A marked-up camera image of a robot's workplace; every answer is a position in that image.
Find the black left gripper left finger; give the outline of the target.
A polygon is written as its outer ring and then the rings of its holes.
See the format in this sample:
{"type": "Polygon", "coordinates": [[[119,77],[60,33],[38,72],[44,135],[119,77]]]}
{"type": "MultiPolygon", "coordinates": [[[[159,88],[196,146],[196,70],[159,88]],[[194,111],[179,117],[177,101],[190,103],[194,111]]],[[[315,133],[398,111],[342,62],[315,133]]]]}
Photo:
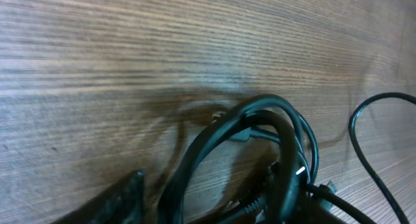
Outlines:
{"type": "Polygon", "coordinates": [[[135,170],[53,224],[141,224],[144,174],[135,170]]]}

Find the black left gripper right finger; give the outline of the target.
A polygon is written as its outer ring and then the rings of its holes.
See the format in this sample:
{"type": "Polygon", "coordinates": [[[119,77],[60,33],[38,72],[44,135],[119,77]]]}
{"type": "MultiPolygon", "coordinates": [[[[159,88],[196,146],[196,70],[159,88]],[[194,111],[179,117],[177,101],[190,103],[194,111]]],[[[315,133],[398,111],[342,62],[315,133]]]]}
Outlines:
{"type": "Polygon", "coordinates": [[[311,184],[308,171],[303,166],[300,172],[295,173],[295,187],[283,194],[289,205],[273,205],[272,192],[280,186],[282,171],[280,162],[273,163],[260,191],[254,196],[254,212],[263,215],[259,223],[342,223],[330,211],[333,206],[343,208],[345,202],[335,195],[331,184],[311,184]]]}

